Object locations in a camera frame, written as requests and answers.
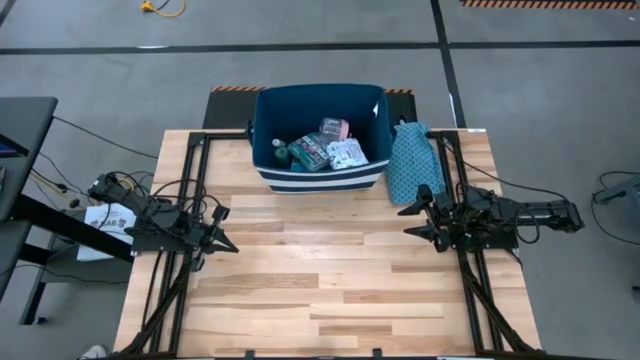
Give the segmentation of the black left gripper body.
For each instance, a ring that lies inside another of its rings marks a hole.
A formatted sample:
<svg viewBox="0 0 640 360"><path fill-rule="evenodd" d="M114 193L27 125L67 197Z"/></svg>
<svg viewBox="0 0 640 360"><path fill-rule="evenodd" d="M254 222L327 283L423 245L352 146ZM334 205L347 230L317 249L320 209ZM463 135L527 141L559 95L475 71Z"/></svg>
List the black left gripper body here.
<svg viewBox="0 0 640 360"><path fill-rule="evenodd" d="M205 257L215 252L210 226L194 220L188 221L184 235L185 259L190 270L201 270Z"/></svg>

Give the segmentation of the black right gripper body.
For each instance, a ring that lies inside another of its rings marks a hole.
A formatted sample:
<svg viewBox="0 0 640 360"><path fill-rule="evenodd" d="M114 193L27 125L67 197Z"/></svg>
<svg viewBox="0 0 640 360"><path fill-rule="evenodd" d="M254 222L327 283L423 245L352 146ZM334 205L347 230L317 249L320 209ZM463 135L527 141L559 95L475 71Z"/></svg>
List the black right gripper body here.
<svg viewBox="0 0 640 360"><path fill-rule="evenodd" d="M429 218L435 228L433 243L437 252L456 248L461 243L463 235L461 214L457 204L446 192L434 196Z"/></svg>

